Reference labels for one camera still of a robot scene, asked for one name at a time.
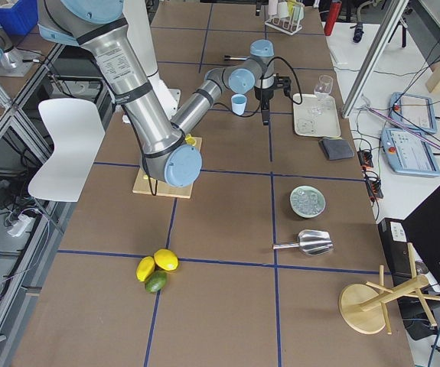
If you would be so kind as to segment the metal muddler rod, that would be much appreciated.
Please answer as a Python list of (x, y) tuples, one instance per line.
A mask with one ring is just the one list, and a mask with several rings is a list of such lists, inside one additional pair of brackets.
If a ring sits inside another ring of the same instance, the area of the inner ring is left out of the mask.
[(224, 55), (223, 60), (224, 61), (245, 61), (248, 60), (249, 57), (244, 56), (232, 56), (232, 55)]

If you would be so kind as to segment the yellow lemon right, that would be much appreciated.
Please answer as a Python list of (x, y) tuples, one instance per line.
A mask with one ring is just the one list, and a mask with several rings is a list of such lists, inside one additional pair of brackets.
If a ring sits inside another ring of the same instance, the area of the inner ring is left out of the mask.
[(176, 254), (167, 248), (161, 248), (153, 255), (155, 264), (166, 271), (174, 271), (179, 266)]

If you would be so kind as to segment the yellow lemon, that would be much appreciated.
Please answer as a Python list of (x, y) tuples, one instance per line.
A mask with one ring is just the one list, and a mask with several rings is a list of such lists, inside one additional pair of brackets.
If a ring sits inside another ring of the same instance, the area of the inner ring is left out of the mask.
[(140, 282), (145, 282), (155, 271), (155, 260), (152, 256), (146, 256), (139, 262), (135, 274)]
[(155, 264), (166, 271), (174, 271), (179, 266), (176, 254), (167, 248), (161, 248), (153, 255)]

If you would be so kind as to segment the yellow lemon left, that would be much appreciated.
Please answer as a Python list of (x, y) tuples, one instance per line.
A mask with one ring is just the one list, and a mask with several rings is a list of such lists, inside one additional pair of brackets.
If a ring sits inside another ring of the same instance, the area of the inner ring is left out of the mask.
[(145, 282), (155, 271), (155, 260), (152, 256), (146, 256), (139, 262), (135, 274), (140, 282)]

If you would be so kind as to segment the cream bear tray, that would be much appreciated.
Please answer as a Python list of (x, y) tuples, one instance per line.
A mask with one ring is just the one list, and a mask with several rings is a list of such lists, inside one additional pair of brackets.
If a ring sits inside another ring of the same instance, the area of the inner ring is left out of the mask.
[(293, 100), (295, 134), (316, 138), (341, 136), (337, 106), (332, 96), (319, 101), (313, 94), (296, 93)]

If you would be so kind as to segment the grey folded cloth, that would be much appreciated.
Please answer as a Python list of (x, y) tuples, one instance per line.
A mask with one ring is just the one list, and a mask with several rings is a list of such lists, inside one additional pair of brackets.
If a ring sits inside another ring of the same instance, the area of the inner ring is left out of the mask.
[(354, 151), (349, 143), (342, 138), (322, 138), (319, 142), (324, 156), (329, 161), (338, 161), (354, 157)]

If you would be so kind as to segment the red cylinder bottle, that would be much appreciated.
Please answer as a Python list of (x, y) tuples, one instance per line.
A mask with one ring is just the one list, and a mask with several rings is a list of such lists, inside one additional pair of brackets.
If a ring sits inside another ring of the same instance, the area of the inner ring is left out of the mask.
[(341, 11), (342, 1), (341, 0), (332, 0), (330, 4), (330, 8), (328, 11), (328, 16), (326, 17), (325, 26), (324, 26), (324, 34), (329, 37), (332, 34), (334, 24), (337, 22), (338, 16)]

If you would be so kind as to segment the green bowl of ice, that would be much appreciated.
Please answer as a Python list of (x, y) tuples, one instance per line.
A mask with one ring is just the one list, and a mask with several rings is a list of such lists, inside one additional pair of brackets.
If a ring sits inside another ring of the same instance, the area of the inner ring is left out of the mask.
[(311, 186), (299, 186), (293, 189), (289, 202), (294, 213), (306, 219), (320, 215), (326, 207), (322, 192)]

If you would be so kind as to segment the far teach pendant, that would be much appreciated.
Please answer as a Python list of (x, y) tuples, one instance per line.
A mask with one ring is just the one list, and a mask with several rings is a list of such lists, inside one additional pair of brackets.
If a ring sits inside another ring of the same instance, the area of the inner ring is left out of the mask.
[(430, 97), (394, 92), (389, 98), (389, 117), (413, 129), (429, 134), (437, 132), (437, 122)]

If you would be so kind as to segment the teach pendant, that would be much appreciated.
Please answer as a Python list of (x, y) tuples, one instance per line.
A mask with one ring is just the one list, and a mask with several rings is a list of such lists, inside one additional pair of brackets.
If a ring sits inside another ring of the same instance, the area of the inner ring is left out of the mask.
[(437, 122), (430, 97), (394, 92), (389, 98), (389, 117), (413, 129), (429, 134), (437, 132)]
[(381, 142), (390, 167), (398, 174), (438, 177), (440, 170), (429, 145), (400, 128), (384, 128)]

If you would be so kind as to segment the near teach pendant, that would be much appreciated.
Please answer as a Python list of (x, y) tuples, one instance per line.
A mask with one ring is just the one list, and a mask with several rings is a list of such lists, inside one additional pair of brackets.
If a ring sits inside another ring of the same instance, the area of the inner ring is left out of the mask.
[(429, 145), (400, 128), (384, 128), (381, 142), (390, 167), (398, 174), (438, 177), (440, 170)]

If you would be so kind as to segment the metal ice scoop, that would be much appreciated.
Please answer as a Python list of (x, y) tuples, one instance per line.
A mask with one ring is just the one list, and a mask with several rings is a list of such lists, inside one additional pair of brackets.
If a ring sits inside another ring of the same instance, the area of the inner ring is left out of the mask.
[(323, 255), (334, 249), (330, 234), (326, 231), (304, 229), (300, 231), (295, 242), (273, 244), (273, 250), (298, 248), (306, 255)]

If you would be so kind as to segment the white plastic chair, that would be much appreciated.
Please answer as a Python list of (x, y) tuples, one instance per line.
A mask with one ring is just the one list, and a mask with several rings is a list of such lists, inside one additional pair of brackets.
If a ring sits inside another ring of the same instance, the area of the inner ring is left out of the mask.
[(84, 99), (48, 99), (38, 110), (54, 151), (34, 175), (28, 192), (34, 198), (76, 202), (105, 135), (98, 109)]

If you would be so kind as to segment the green lime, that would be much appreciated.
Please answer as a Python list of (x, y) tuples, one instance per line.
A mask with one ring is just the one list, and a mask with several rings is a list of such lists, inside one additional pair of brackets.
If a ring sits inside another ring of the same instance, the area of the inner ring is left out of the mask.
[(167, 284), (167, 280), (166, 271), (154, 271), (145, 282), (145, 290), (151, 294), (157, 293)]

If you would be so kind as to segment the wooden mug tree stand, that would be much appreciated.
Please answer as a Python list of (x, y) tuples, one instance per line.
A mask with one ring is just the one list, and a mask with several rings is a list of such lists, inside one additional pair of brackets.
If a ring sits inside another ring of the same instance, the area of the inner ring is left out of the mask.
[(352, 329), (367, 335), (376, 334), (385, 329), (388, 334), (391, 334), (386, 305), (401, 297), (418, 299), (430, 324), (437, 325), (427, 301), (440, 300), (440, 297), (422, 293), (422, 289), (429, 285), (429, 280), (425, 275), (417, 273), (412, 243), (409, 242), (407, 247), (411, 272), (409, 280), (387, 288), (384, 285), (384, 267), (381, 265), (379, 283), (368, 281), (364, 284), (350, 284), (342, 290), (338, 300), (339, 311)]

